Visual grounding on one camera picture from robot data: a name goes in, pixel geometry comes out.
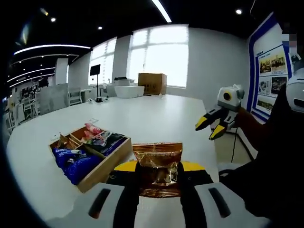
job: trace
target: floor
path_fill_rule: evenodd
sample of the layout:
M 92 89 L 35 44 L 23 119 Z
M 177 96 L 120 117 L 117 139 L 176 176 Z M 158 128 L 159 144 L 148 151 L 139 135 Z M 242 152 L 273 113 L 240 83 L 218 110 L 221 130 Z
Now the floor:
M 234 138 L 235 135 L 226 133 L 214 141 L 218 163 L 231 162 Z M 248 156 L 245 147 L 237 137 L 233 163 L 246 164 L 248 162 L 250 162 L 250 157 Z

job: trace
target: robotic arm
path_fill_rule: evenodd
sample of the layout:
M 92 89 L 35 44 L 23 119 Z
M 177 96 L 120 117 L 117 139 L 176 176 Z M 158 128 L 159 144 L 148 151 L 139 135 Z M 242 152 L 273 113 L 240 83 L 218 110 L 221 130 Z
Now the robotic arm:
M 220 119 L 219 124 L 210 135 L 210 140 L 221 137 L 226 130 L 231 129 L 235 123 L 235 117 L 244 98 L 244 89 L 241 85 L 223 87 L 218 93 L 218 104 L 211 111 L 203 115 L 195 125 L 195 130 L 199 131 Z

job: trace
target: ceiling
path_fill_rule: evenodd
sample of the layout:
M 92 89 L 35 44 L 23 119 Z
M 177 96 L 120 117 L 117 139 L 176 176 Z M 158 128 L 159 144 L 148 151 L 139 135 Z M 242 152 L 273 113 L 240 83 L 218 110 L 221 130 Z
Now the ceiling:
M 189 27 L 212 29 L 233 34 L 246 39 L 271 12 L 269 4 L 256 0 L 161 0 L 173 24 L 189 24 Z M 94 47 L 110 38 L 122 37 L 132 31 L 166 24 L 151 0 L 112 0 L 88 4 L 74 4 L 45 1 L 31 8 L 23 24 L 23 29 L 15 39 L 14 52 L 24 48 L 68 44 Z M 41 9 L 48 12 L 46 16 Z M 236 9 L 243 14 L 237 15 Z M 17 83 L 17 77 L 27 73 L 26 79 L 54 73 L 56 59 L 68 57 L 69 63 L 90 49 L 79 47 L 45 47 L 15 54 L 9 61 L 6 87 Z

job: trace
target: white desk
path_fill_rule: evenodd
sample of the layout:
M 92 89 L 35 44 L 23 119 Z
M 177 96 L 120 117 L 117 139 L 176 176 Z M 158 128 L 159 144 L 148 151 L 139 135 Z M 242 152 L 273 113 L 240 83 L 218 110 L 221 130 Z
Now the white desk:
M 214 142 L 208 140 L 211 130 L 195 131 L 204 113 L 201 100 L 172 95 L 113 97 L 105 103 L 78 104 L 15 128 L 8 143 L 8 158 L 20 188 L 41 218 L 62 217 L 81 193 L 57 167 L 48 148 L 59 132 L 67 134 L 94 118 L 99 120 L 96 126 L 130 136 L 132 143 L 183 142 L 182 160 L 201 164 L 218 181 Z M 184 227 L 179 198 L 141 197 L 135 227 L 173 225 Z

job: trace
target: cardboard box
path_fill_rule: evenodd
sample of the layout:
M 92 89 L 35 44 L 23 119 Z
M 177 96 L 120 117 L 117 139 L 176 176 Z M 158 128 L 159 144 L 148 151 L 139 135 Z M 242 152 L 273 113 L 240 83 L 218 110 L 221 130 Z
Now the cardboard box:
M 164 74 L 138 74 L 138 86 L 144 86 L 144 94 L 166 94 L 167 76 Z
M 85 152 L 100 156 L 103 159 L 77 185 L 77 188 L 82 193 L 85 193 L 86 191 L 90 190 L 97 183 L 100 183 L 100 182 L 106 183 L 110 172 L 113 171 L 116 166 L 118 166 L 122 162 L 125 162 L 125 159 L 128 157 L 128 155 L 130 155 L 132 153 L 131 138 L 126 136 L 126 140 L 122 144 L 120 144 L 110 155 L 105 157 L 101 153 L 93 150 L 92 148 L 86 146 L 85 144 L 83 144 L 80 141 L 80 139 L 85 135 L 84 130 L 87 130 L 86 127 L 77 129 L 68 135 L 60 135 L 60 138 L 62 140 L 68 142 L 67 148 L 84 150 Z M 54 158 L 55 158 L 55 156 L 53 154 L 52 149 L 54 149 L 57 146 L 58 141 L 59 140 L 57 140 L 49 145 L 49 148 L 50 148 L 51 153 Z

